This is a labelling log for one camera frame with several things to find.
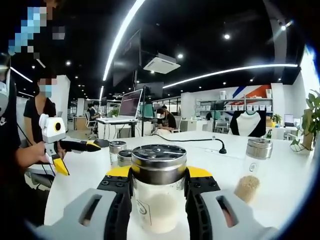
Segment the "ceiling light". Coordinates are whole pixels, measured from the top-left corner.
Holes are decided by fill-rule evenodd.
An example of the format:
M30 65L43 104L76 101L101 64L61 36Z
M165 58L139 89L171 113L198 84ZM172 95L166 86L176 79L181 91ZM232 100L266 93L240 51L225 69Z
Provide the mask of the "ceiling light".
M105 81L107 79L111 64L114 60L117 48L121 42L121 39L123 38L127 27L129 26L130 22L132 21L132 19L134 18L135 14L137 13L137 11L139 10L139 8L141 7L141 5L145 2L145 0L136 0L135 3L133 4L133 6L131 7L130 11L128 12L128 14L126 15L125 19L123 20L121 27L119 29L119 32L117 33L108 60L106 62L106 66L104 69L104 74L103 74L103 78L102 81Z
M179 85L179 84L183 84L183 83L187 83L187 82L194 81L197 79L203 79L203 78L207 78L207 77L211 77L211 76L219 75L219 74L226 74L226 73L231 73L231 72L236 72L236 71L241 71L241 70L248 70L248 69L276 68L276 67L296 68L296 67L298 67L298 65L297 64L289 64L289 63L278 63L278 64L264 64L264 65L237 67L237 68L232 68L232 69L223 70L223 71L216 71L216 72L204 74L201 76L195 76L195 77L188 78L188 79L185 79L182 81L177 81L175 83L163 86L163 88L167 89L167 88Z
M104 86L101 86L100 88L100 95L99 95L99 101L101 101L102 93L104 92Z
M44 69L46 68L46 66L42 63L42 61L40 61L39 58L37 58L36 60L38 61L38 63L39 63Z
M22 92L22 91L18 91L18 93L23 94L23 95L27 95L27 96L30 96L30 97L33 97L32 95L26 94L26 93L24 93L24 92Z
M23 75L22 73L18 72L17 70L15 70L12 66L10 67L10 69L12 71L14 71L16 74L20 75L21 77L23 77L25 80L29 81L30 83L32 83L32 80L30 80L29 78L27 78L25 75Z

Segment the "ceiling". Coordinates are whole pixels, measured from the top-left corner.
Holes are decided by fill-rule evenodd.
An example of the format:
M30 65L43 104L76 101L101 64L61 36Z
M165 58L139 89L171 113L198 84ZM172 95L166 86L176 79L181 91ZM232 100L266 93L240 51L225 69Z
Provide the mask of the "ceiling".
M54 20L41 28L40 34L30 42L47 68L57 75L68 76L71 81L69 100L86 96L98 99L102 85L105 89L102 96L109 99L113 99L114 93L127 93L133 88L132 76L113 87L112 70L106 81L102 79L113 41L134 2L66 0L54 10ZM18 13L23 18L22 8ZM52 31L59 27L65 32L64 39L53 40ZM146 0L130 23L121 45L139 29L142 67L138 69L137 78L143 83L164 82L167 85L212 72L275 63L273 31L262 0ZM225 34L229 34L230 39L226 40ZM291 25L281 34L286 34L287 40L285 62L281 63L299 64L304 41L296 26ZM32 53L27 53L26 49L22 51L12 57L11 65L36 82L43 68ZM182 59L177 58L181 67L168 74L143 70L157 53L174 58L183 54ZM285 68L281 81L292 84L298 73L299 68ZM33 95L34 84L15 73L12 75L18 91ZM178 96L181 91L269 84L278 79L273 68L237 71L166 88L163 97Z

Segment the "glass jar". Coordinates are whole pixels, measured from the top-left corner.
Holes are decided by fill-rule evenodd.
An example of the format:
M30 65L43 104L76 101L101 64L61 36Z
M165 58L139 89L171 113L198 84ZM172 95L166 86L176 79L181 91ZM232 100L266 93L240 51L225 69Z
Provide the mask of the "glass jar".
M118 166L118 153L125 149L127 149L127 144L124 141L110 142L109 152L110 152L110 164L112 169Z
M145 230L162 234L176 227L186 163L186 150L178 146L152 144L132 150L133 191Z
M240 180L234 190L244 202L254 198L261 185L261 177L265 174L267 159L270 158L273 143L269 139L252 138L248 140Z
M124 167L124 166L131 166L131 155L132 150L122 150L118 153L118 166Z

